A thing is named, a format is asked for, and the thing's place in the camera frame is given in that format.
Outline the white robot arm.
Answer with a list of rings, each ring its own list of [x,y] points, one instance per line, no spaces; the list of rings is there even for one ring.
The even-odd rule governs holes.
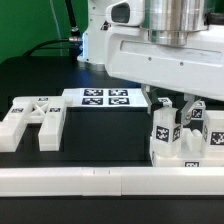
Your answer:
[[[224,14],[215,0],[121,0],[106,8],[105,68],[112,77],[224,101]]]

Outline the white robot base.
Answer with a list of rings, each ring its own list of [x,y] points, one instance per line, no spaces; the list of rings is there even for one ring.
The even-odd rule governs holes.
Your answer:
[[[85,69],[105,70],[105,35],[110,27],[106,8],[113,0],[88,0],[88,27],[82,35],[82,53],[77,60]]]

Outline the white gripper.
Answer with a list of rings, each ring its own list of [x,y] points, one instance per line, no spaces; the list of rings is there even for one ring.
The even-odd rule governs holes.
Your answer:
[[[149,42],[141,28],[113,26],[105,37],[105,68],[112,77],[142,84],[149,114],[163,106],[157,87],[185,93],[175,123],[186,126],[199,96],[224,101],[224,27],[190,33],[185,46],[173,47]]]

